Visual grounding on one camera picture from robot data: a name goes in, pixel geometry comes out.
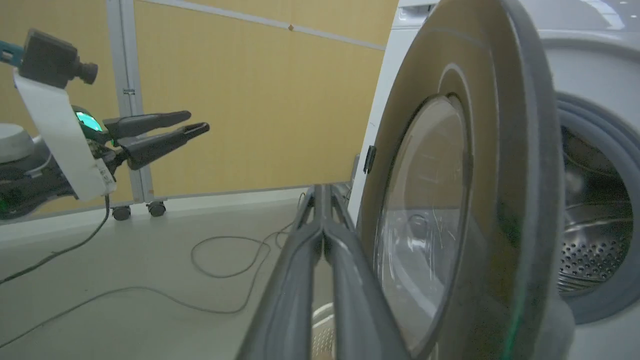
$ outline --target black caster wheel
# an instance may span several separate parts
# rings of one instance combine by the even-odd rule
[[[166,207],[162,201],[153,201],[147,204],[147,209],[154,218],[163,216],[166,211]]]
[[[127,220],[131,217],[131,208],[129,206],[119,206],[117,208],[113,208],[112,215],[113,218],[117,221]]]

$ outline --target gray floor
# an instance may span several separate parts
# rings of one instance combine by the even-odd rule
[[[296,202],[180,212],[167,205],[161,218],[109,220],[84,247],[0,286],[0,344],[82,301],[127,286],[152,287],[207,309],[233,310],[242,304],[256,266],[237,277],[211,279],[193,268],[191,248],[210,236],[262,239],[292,221],[296,212]],[[92,230],[48,234],[0,248],[0,277],[83,240]],[[273,241],[267,242],[271,253],[247,308],[238,314],[214,315],[150,291],[123,291],[0,348],[0,359],[233,359],[279,254]],[[244,268],[257,247],[235,239],[210,242],[199,249],[196,260],[210,272],[229,274]],[[259,261],[265,253],[263,248]],[[314,307],[331,301],[331,269],[324,261],[316,268],[315,284]]]

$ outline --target yellow wall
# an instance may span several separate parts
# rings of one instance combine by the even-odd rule
[[[313,2],[196,1],[276,20],[294,17],[295,24],[381,44],[397,3],[377,16],[354,17],[360,28],[337,21],[332,29],[330,8]],[[190,122],[211,125],[209,133],[151,165],[156,196],[349,179],[383,51],[210,13],[134,4],[145,112],[189,110]],[[377,32],[367,30],[375,28],[372,23]]]
[[[106,4],[103,0],[15,0],[3,1],[0,6],[0,39],[22,45],[29,28],[36,28],[70,42],[78,48],[80,58],[99,65],[98,77],[91,86],[75,80],[67,86],[72,104],[89,110],[96,119],[119,116],[109,33],[107,29]],[[13,87],[13,68],[0,64],[0,121],[19,124],[31,136],[37,130],[24,107],[24,103]],[[111,202],[132,200],[129,171],[121,167],[116,172],[118,190],[112,194]],[[46,204],[42,212],[63,211],[102,204],[102,199],[89,203],[71,197]]]

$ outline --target open round door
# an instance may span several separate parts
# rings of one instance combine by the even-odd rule
[[[559,359],[564,187],[547,59],[518,1],[445,0],[388,98],[365,253],[416,359]]]

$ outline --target cable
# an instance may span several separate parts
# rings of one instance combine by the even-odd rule
[[[302,198],[303,198],[303,196],[304,196],[304,195],[305,195],[305,193],[301,193],[301,194],[300,194],[300,196],[298,197],[298,207],[300,206],[300,202],[301,202],[301,200],[302,200]],[[71,250],[73,250],[73,249],[77,249],[78,247],[80,247],[80,246],[84,245],[86,242],[88,242],[89,240],[91,240],[91,239],[95,236],[95,234],[98,232],[98,230],[100,230],[100,228],[102,227],[102,225],[104,224],[104,222],[106,221],[106,219],[108,218],[108,216],[109,216],[109,215],[108,215],[108,213],[107,213],[107,217],[105,218],[105,220],[100,224],[100,226],[98,226],[98,228],[97,228],[97,229],[96,229],[96,230],[95,230],[95,231],[94,231],[94,232],[89,236],[89,238],[88,238],[87,240],[83,241],[82,243],[80,243],[80,244],[78,244],[78,245],[74,245],[74,247],[70,247],[70,248],[67,248],[67,249],[65,249],[65,250],[63,250],[63,251],[61,251],[61,252],[59,252],[59,255],[62,255],[62,254],[64,254],[65,252],[71,251]],[[245,273],[245,272],[249,271],[249,269],[250,269],[253,265],[255,265],[255,264],[256,264],[256,262],[257,262],[257,260],[258,260],[258,256],[259,256],[259,254],[260,254],[260,250],[261,250],[261,248],[263,248],[263,247],[267,247],[267,253],[265,254],[265,256],[264,256],[264,258],[262,259],[262,261],[258,264],[258,267],[256,268],[256,271],[255,271],[255,273],[254,273],[254,275],[253,275],[253,278],[251,279],[251,283],[250,283],[250,285],[249,285],[249,290],[248,290],[247,296],[244,298],[244,302],[242,303],[242,305],[240,305],[240,306],[239,306],[237,309],[235,309],[235,310],[215,310],[215,309],[207,309],[207,308],[204,308],[204,307],[200,307],[200,306],[195,306],[195,305],[188,304],[188,303],[186,303],[186,302],[184,302],[184,301],[181,301],[181,300],[179,300],[179,299],[177,299],[177,298],[175,298],[175,297],[173,297],[173,296],[171,296],[171,295],[169,295],[169,294],[167,294],[167,293],[165,293],[165,292],[163,292],[163,291],[161,291],[161,290],[154,289],[154,288],[151,288],[151,287],[148,287],[148,286],[127,286],[127,287],[124,287],[124,288],[118,288],[118,289],[113,289],[113,290],[108,290],[108,291],[102,292],[102,293],[100,293],[100,294],[98,294],[98,295],[95,295],[95,296],[93,296],[93,297],[91,297],[91,298],[89,298],[89,299],[87,299],[87,300],[85,300],[85,301],[83,301],[83,302],[81,302],[81,303],[79,303],[79,304],[74,305],[73,307],[70,307],[69,309],[66,309],[66,310],[64,310],[64,311],[62,311],[62,312],[60,312],[60,313],[58,313],[58,314],[55,314],[54,316],[52,316],[52,317],[50,317],[50,318],[48,318],[48,319],[46,319],[46,320],[44,320],[44,321],[40,322],[38,325],[35,325],[34,327],[32,327],[32,328],[30,328],[30,329],[28,329],[28,330],[26,330],[26,331],[24,331],[24,332],[20,333],[19,335],[17,335],[17,336],[15,336],[15,337],[13,337],[12,339],[10,339],[10,340],[8,340],[8,341],[5,341],[4,343],[0,344],[0,350],[1,350],[2,348],[6,347],[6,346],[8,346],[8,345],[10,345],[10,344],[12,344],[13,342],[15,342],[15,341],[17,341],[17,340],[19,340],[19,339],[23,338],[24,336],[28,335],[30,332],[32,332],[32,331],[34,331],[34,330],[36,330],[37,328],[39,328],[39,327],[43,327],[43,326],[47,325],[48,323],[51,323],[51,322],[53,322],[53,321],[55,321],[55,320],[57,320],[57,319],[61,318],[62,316],[65,316],[65,315],[67,315],[67,314],[71,313],[72,311],[74,311],[74,310],[76,310],[76,309],[78,309],[78,308],[80,308],[80,307],[83,307],[84,305],[87,305],[87,304],[89,304],[89,303],[91,303],[91,302],[93,302],[93,301],[95,301],[95,300],[97,300],[97,299],[100,299],[100,298],[105,297],[105,296],[108,296],[108,295],[112,295],[112,294],[114,294],[114,293],[121,293],[121,292],[126,292],[126,291],[131,291],[131,290],[145,290],[145,291],[151,291],[152,293],[155,293],[155,294],[158,294],[158,295],[160,295],[160,296],[162,296],[162,297],[165,297],[165,298],[167,298],[167,299],[171,300],[172,302],[174,302],[174,303],[176,303],[176,304],[178,304],[178,305],[181,305],[181,306],[187,307],[187,308],[189,308],[189,309],[193,309],[193,310],[201,311],[201,312],[204,312],[204,313],[210,313],[210,314],[223,314],[223,315],[232,315],[232,314],[239,313],[240,311],[244,310],[244,309],[246,308],[247,304],[249,303],[249,299],[251,298],[251,294],[252,294],[253,289],[254,289],[254,287],[255,287],[255,281],[256,281],[256,278],[258,277],[258,274],[259,274],[259,272],[260,272],[260,269],[262,268],[262,265],[264,264],[265,260],[267,260],[267,258],[269,257],[269,254],[271,253],[271,246],[269,246],[269,245],[266,243],[266,242],[267,242],[267,240],[268,240],[270,237],[272,237],[273,235],[276,235],[276,239],[275,239],[275,241],[276,241],[276,245],[278,245],[278,247],[279,247],[279,244],[278,244],[278,242],[277,242],[277,236],[278,236],[279,234],[288,234],[288,233],[289,233],[289,231],[285,231],[285,229],[287,229],[288,227],[290,227],[290,226],[292,226],[292,225],[293,225],[293,222],[290,222],[289,224],[287,224],[286,226],[284,226],[284,227],[283,227],[283,228],[281,228],[280,230],[274,231],[273,233],[271,233],[271,234],[267,235],[267,236],[266,236],[262,241],[259,241],[259,240],[253,239],[253,238],[247,238],[247,237],[244,237],[244,236],[212,236],[212,237],[210,237],[210,238],[206,238],[206,239],[204,239],[204,240],[200,241],[200,242],[199,242],[199,243],[197,243],[193,248],[191,248],[191,254],[190,254],[191,264],[195,267],[195,269],[196,269],[198,272],[200,272],[201,274],[203,274],[203,275],[205,275],[205,276],[212,277],[212,278],[214,278],[214,279],[228,279],[228,278],[230,278],[230,277],[238,276],[238,275],[240,275],[240,274],[243,274],[243,273]],[[223,239],[223,238],[227,238],[227,239],[228,239],[228,238],[232,238],[232,239],[248,240],[248,241],[252,241],[252,242],[254,242],[254,243],[258,243],[258,244],[259,244],[258,249],[256,250],[255,255],[253,256],[253,259],[251,260],[251,262],[249,263],[249,265],[247,265],[246,267],[244,267],[242,270],[236,271],[236,272],[231,273],[231,274],[215,274],[215,273],[212,273],[212,272],[209,272],[209,271],[207,271],[207,270],[203,269],[203,268],[198,264],[198,261],[195,259],[195,252],[196,252],[197,248],[199,248],[200,246],[202,246],[203,244],[205,244],[205,243],[207,243],[207,242],[210,242],[210,241],[216,241],[216,240],[220,240],[220,239]]]
[[[67,247],[66,249],[60,250],[60,251],[56,251],[53,252],[51,255],[43,258],[42,260],[38,261],[37,263],[35,263],[34,265],[29,266],[26,269],[20,270],[14,274],[9,275],[8,277],[5,277],[4,279],[0,280],[0,285],[9,282],[11,280],[15,280],[17,278],[19,278],[20,276],[26,275],[30,272],[32,272],[33,270],[36,270],[37,268],[41,267],[42,265],[50,262],[51,260],[57,258],[60,255],[64,255],[72,250],[76,250],[77,248],[81,247],[82,245],[88,243],[91,239],[93,239],[93,237],[98,233],[98,231],[100,231],[100,229],[102,229],[102,226],[104,225],[105,222],[107,222],[107,220],[109,219],[109,195],[104,197],[104,207],[106,208],[106,214],[104,215],[104,219],[102,219],[102,222],[100,223],[100,225],[98,225],[98,227],[95,228],[95,230],[91,233],[91,235],[89,235],[89,237],[87,239],[85,239],[84,241],[77,243],[73,246]]]

